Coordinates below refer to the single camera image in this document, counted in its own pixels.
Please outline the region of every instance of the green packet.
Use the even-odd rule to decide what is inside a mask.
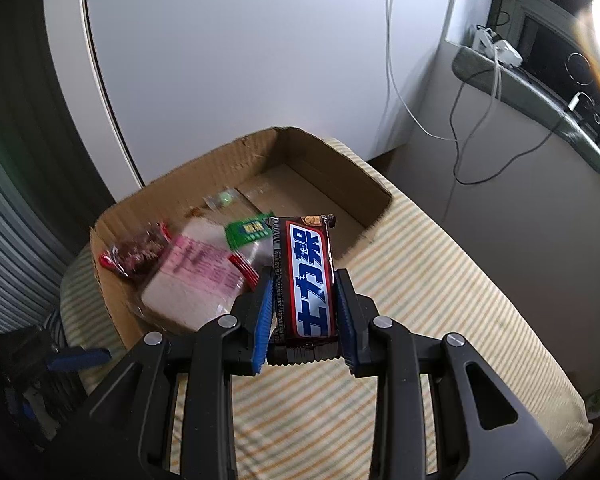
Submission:
[[[265,218],[269,218],[270,216],[273,216],[273,211],[245,218],[237,222],[231,222],[224,228],[229,248],[235,251],[243,245],[271,236],[273,231],[263,222]]]

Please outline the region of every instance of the striped tablecloth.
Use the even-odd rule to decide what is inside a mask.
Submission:
[[[436,338],[462,333],[535,416],[571,464],[589,440],[582,399],[511,302],[467,254],[409,198],[335,139],[394,196],[373,242],[347,267],[356,292],[412,332]],[[88,249],[62,282],[62,321],[70,344],[123,352],[93,278]],[[82,375],[90,390],[104,371]],[[179,469],[185,383],[176,405],[171,469]],[[234,378],[235,452],[241,479],[368,477],[376,380],[355,379],[342,360],[265,365],[257,378]],[[435,470],[430,397],[424,395],[427,469]]]

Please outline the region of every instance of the chocolate bar wrapper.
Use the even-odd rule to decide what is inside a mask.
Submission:
[[[267,361],[294,364],[336,357],[329,242],[335,216],[271,217],[267,224],[273,229],[277,320]]]

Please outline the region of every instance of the cardboard box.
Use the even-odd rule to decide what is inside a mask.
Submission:
[[[335,214],[331,230],[334,266],[363,249],[391,194],[346,156],[297,128],[270,128],[234,140],[176,168],[107,209],[91,230],[91,254],[107,310],[126,348],[151,327],[131,313],[135,287],[103,269],[98,255],[149,222],[168,220],[176,230],[204,196],[227,187],[242,193],[211,219],[226,223],[257,212],[276,216]]]

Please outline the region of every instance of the plastic-wrapped bread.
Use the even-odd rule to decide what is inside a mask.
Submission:
[[[142,291],[142,312],[186,330],[227,314],[244,283],[230,255],[222,226],[191,219]]]

